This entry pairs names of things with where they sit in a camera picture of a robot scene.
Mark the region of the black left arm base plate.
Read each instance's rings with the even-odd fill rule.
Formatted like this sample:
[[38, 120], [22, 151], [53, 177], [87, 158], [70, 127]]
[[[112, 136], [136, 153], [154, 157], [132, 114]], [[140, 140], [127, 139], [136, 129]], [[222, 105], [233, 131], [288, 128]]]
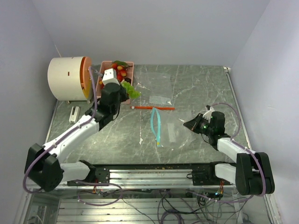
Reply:
[[89, 183], [108, 183], [110, 180], [110, 172], [106, 168], [97, 168], [94, 171], [91, 171], [87, 177], [81, 182]]

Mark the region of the red strawberry bunch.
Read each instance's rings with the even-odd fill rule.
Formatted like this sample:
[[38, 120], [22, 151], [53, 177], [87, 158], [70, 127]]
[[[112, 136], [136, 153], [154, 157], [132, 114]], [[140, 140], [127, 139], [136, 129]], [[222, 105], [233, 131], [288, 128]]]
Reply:
[[114, 61], [111, 64], [111, 68], [116, 70], [117, 79], [120, 82], [122, 82], [125, 78], [128, 77], [128, 70], [132, 67], [132, 65], [129, 65], [127, 62], [123, 61]]

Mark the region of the orange zip bag with vegetables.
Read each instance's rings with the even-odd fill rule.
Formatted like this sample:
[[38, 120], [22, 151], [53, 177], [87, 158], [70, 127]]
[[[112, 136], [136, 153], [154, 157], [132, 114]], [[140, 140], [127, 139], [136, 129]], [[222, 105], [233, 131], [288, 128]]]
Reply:
[[133, 85], [140, 92], [131, 100], [132, 106], [173, 107], [171, 76], [159, 72], [138, 72], [134, 74]]

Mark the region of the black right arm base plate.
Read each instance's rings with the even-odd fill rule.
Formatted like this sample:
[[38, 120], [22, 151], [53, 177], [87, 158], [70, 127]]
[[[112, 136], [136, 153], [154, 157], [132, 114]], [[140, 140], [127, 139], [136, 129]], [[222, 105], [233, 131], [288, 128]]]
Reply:
[[224, 185], [230, 185], [229, 182], [222, 180], [205, 170], [193, 170], [188, 173], [186, 177], [187, 179], [192, 180], [193, 186], [220, 186], [221, 183]]

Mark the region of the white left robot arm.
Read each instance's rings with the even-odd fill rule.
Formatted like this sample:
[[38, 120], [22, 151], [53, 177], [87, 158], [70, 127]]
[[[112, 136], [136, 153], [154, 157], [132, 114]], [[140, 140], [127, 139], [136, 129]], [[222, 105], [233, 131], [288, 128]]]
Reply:
[[107, 83], [101, 98], [88, 109], [76, 124], [43, 146], [32, 145], [28, 150], [23, 188], [31, 179], [42, 190], [50, 192], [61, 182], [80, 180], [84, 185], [95, 181], [94, 168], [88, 162], [64, 164], [65, 158], [80, 143], [101, 131], [119, 114], [121, 103], [128, 99], [120, 82]]

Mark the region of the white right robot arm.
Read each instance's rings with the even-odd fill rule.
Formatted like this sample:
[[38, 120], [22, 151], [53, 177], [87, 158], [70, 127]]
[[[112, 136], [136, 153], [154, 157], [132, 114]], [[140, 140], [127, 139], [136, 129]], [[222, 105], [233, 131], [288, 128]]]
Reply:
[[208, 144], [216, 151], [228, 156], [234, 165], [218, 163], [214, 169], [207, 171], [207, 181], [215, 185], [222, 179], [236, 186], [243, 195], [272, 194], [275, 183], [270, 159], [266, 153], [255, 152], [237, 143], [225, 133], [225, 115], [211, 112], [207, 119], [199, 113], [195, 118], [183, 124], [190, 131], [208, 137]]

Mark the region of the blue zip bag with strawberries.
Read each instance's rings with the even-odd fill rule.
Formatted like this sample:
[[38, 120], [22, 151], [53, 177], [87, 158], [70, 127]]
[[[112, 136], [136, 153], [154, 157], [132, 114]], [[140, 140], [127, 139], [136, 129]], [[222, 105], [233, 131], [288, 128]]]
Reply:
[[164, 111], [153, 108], [150, 127], [157, 147], [182, 148], [196, 140], [196, 136], [183, 124], [192, 119], [192, 111]]

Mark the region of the green fake grape bunch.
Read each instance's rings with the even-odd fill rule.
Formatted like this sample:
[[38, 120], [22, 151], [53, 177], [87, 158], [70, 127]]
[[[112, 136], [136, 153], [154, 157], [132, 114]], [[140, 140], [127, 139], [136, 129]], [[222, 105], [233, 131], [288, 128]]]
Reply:
[[123, 81], [121, 85], [126, 89], [129, 98], [136, 99], [140, 97], [141, 93], [139, 91], [136, 91], [129, 82]]

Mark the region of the pink perforated plastic basket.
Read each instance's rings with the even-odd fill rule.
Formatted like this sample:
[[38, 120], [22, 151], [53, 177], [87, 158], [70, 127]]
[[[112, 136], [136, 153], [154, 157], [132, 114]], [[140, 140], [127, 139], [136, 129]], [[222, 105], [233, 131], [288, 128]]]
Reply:
[[116, 83], [119, 81], [120, 83], [124, 82], [125, 78], [129, 78], [131, 80], [130, 84], [133, 84], [134, 77], [134, 63], [126, 62], [128, 64], [128, 69], [126, 69], [126, 76], [120, 79], [121, 74], [117, 70], [112, 71], [111, 65], [112, 61], [103, 61], [100, 67], [100, 74], [103, 76], [98, 76], [97, 85], [96, 85], [96, 97], [100, 99], [102, 96], [102, 87], [108, 84], [108, 82]]

